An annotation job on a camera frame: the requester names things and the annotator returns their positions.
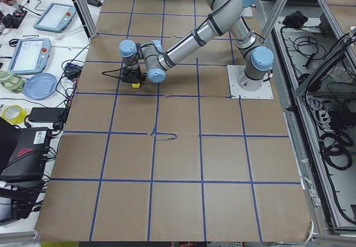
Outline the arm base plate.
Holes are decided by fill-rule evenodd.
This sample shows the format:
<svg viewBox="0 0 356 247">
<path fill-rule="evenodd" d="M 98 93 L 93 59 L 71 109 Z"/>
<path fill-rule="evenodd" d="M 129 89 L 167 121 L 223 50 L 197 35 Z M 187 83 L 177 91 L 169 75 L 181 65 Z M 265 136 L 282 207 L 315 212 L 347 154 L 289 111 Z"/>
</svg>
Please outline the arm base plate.
<svg viewBox="0 0 356 247">
<path fill-rule="evenodd" d="M 245 76 L 245 66 L 227 65 L 230 97 L 233 99 L 273 100 L 269 75 L 262 80 L 251 80 Z"/>
<path fill-rule="evenodd" d="M 243 8 L 242 14 L 244 18 L 253 18 L 252 6 Z"/>
</svg>

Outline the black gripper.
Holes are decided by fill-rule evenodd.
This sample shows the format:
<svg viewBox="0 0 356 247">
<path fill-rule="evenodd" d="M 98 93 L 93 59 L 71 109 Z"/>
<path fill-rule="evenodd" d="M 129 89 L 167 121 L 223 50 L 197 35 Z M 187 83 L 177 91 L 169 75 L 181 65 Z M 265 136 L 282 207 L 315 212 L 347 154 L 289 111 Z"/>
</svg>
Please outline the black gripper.
<svg viewBox="0 0 356 247">
<path fill-rule="evenodd" d="M 125 83 L 142 83 L 146 81 L 147 73 L 141 72 L 140 67 L 135 69 L 131 67 L 122 68 L 121 81 Z"/>
</svg>

